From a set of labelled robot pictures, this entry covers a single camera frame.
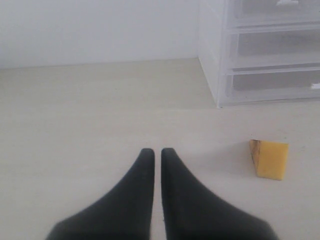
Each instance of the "floor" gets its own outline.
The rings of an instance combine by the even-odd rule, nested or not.
[[[53,225],[156,152],[152,239],[166,239],[160,151],[259,216],[282,240],[320,236],[320,102],[215,109],[197,59],[0,71],[0,233],[43,240]],[[283,181],[255,176],[250,139],[290,143]]]

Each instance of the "transparent drawer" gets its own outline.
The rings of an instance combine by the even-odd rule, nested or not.
[[[319,0],[229,0],[231,27],[320,21]]]
[[[303,28],[261,28],[268,32],[256,29],[255,32],[227,35],[226,67],[235,69],[320,63],[320,25]]]
[[[234,71],[225,76],[220,106],[245,102],[320,98],[320,64]]]

